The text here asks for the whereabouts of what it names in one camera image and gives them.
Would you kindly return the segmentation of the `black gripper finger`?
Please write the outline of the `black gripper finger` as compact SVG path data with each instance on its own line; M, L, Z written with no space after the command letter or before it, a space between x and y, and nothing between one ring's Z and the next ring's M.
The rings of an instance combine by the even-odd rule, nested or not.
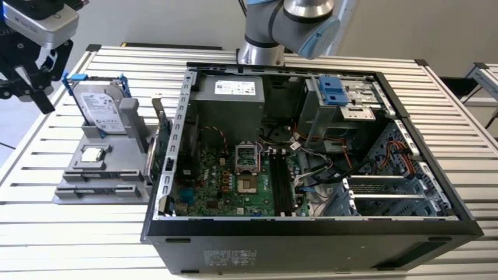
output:
M53 87L48 86L44 89L33 88L29 94L32 101L35 102L43 114L49 114L51 112L55 111L53 104L48 97L52 94L52 92L53 92Z

